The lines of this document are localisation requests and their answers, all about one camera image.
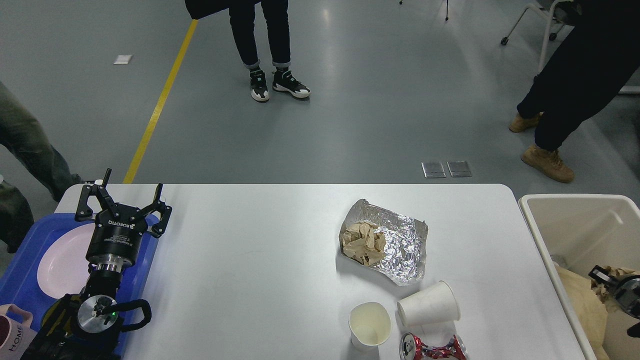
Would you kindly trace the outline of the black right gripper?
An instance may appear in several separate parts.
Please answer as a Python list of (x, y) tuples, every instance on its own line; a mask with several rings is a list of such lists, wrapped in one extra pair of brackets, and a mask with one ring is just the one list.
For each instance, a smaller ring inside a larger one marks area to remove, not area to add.
[[(599, 265), (595, 265), (588, 276), (597, 285), (614, 289), (613, 297), (620, 309), (634, 319), (640, 319), (640, 276), (630, 275), (617, 280)], [(626, 334), (631, 338), (640, 338), (640, 322), (630, 326)]]

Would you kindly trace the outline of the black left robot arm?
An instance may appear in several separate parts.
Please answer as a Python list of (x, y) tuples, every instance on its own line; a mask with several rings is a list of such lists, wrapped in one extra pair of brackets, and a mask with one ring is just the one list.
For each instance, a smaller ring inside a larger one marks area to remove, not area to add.
[(117, 293), (126, 269), (137, 264), (144, 235), (165, 234), (173, 209), (162, 199), (162, 183), (146, 207), (115, 202), (106, 189), (111, 172), (83, 185), (74, 214), (77, 222), (94, 224), (86, 284), (50, 306), (23, 360), (119, 360), (120, 335), (144, 328), (153, 317), (147, 300), (119, 301)]

